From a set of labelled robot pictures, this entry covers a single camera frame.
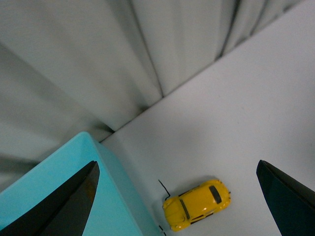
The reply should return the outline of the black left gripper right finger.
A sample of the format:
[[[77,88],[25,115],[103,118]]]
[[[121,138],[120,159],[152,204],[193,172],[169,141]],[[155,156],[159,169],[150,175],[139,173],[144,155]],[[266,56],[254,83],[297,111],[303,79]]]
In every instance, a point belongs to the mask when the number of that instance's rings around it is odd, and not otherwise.
[[[256,175],[281,235],[313,236],[315,192],[264,160]]]

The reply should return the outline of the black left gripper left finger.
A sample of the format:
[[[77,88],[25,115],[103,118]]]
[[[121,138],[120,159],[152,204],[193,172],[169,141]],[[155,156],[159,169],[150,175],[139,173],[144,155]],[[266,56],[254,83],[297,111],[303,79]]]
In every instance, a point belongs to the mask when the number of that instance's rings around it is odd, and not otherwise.
[[[91,161],[32,209],[0,231],[2,236],[81,236],[96,195],[99,165]]]

